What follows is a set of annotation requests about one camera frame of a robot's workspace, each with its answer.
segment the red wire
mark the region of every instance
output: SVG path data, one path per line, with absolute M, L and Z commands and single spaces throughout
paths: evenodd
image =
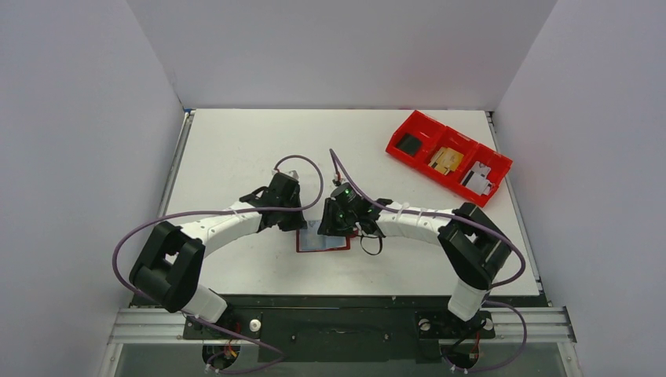
M 481 341 L 481 333 L 478 332 L 478 333 L 477 333 L 477 341 L 476 341 L 476 343 L 474 344 L 474 347 L 472 347 L 472 350 L 470 351 L 470 353 L 473 353 L 474 350 L 478 348 L 478 345 L 479 345 L 479 342 L 480 342 L 480 341 Z

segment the white enclosure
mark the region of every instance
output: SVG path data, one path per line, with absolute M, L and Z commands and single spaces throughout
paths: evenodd
M 555 0 L 128 0 L 189 108 L 494 109 Z
M 96 375 L 180 104 L 124 1 L 2 2 L 0 119 L 0 375 Z
M 496 112 L 588 376 L 664 375 L 663 1 L 560 0 Z
M 2 2 L 0 375 L 95 375 L 130 297 L 112 248 L 155 217 L 183 106 L 496 111 L 586 375 L 663 375 L 665 13 L 663 0 Z

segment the red tray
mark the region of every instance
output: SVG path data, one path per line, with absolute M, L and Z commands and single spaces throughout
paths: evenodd
M 413 156 L 396 147 L 407 134 L 421 142 L 418 151 Z M 458 168 L 446 175 L 429 165 L 430 159 L 441 147 L 453 148 L 464 155 Z M 497 192 L 500 183 L 513 163 L 511 159 L 468 138 L 451 127 L 439 123 L 422 112 L 413 112 L 402 123 L 400 128 L 393 133 L 389 144 L 386 146 L 386 152 L 479 207 L 483 207 Z M 472 165 L 477 161 L 491 169 L 486 178 L 492 183 L 488 195 L 478 195 L 461 183 Z

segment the glass panel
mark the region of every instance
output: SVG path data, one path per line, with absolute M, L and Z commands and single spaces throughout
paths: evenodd
M 518 345 L 481 344 L 481 359 L 477 366 L 496 364 L 507 359 Z M 244 346 L 238 361 L 229 369 L 248 368 L 256 365 L 258 348 Z M 201 358 L 201 345 L 148 345 L 129 344 L 123 347 L 116 377 L 183 377 L 206 376 Z M 339 377 L 387 377 L 450 375 L 445 364 L 416 364 L 414 361 L 389 361 L 386 363 L 282 363 L 259 373 L 263 376 L 317 375 Z M 556 343 L 528 344 L 525 352 L 513 363 L 483 376 L 537 376 L 565 377 L 565 369 Z

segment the white tabletop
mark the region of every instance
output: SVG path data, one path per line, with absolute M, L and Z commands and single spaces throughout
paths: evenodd
M 251 110 L 198 109 L 174 182 L 167 213 L 220 210 L 271 180 L 271 169 L 285 155 L 313 159 L 324 173 L 324 197 L 334 186 L 328 149 L 333 148 L 352 178 L 369 195 L 409 202 L 414 207 L 457 208 L 463 199 L 384 152 L 409 110 Z M 425 111 L 447 126 L 495 148 L 484 112 Z M 303 161 L 297 170 L 301 200 L 319 188 L 317 174 Z M 321 217 L 324 200 L 307 210 Z M 527 269 L 494 295 L 538 295 L 518 218 L 502 184 L 484 212 L 525 254 Z M 191 221 L 192 218 L 176 221 Z M 200 282 L 220 294 L 262 295 L 451 295 L 457 276 L 444 251 L 428 243 L 389 238 L 376 257 L 358 241 L 348 251 L 296 253 L 295 232 L 267 229 L 246 236 L 204 260 Z M 376 245 L 368 240 L 366 247 Z M 511 255 L 496 280 L 518 270 Z

